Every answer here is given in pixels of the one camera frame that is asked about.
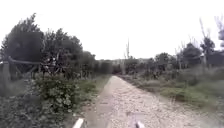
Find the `shrub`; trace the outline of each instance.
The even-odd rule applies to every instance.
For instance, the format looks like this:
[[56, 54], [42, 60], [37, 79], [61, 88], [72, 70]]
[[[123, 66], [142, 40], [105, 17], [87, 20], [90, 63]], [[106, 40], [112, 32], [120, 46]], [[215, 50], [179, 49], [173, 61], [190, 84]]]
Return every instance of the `shrub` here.
[[95, 87], [84, 81], [71, 81], [61, 77], [46, 77], [36, 82], [39, 88], [43, 107], [52, 112], [72, 112], [83, 101], [88, 100], [87, 94]]

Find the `sky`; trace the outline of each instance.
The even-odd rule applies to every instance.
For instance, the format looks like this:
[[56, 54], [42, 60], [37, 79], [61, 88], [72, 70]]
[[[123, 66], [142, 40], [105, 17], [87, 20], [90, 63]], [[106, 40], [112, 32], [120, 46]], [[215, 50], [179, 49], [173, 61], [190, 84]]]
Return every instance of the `sky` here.
[[42, 31], [63, 28], [81, 40], [96, 59], [124, 58], [126, 44], [135, 58], [175, 54], [182, 43], [202, 40], [204, 31], [219, 49], [215, 16], [223, 0], [1, 0], [0, 41], [20, 20], [36, 13]]

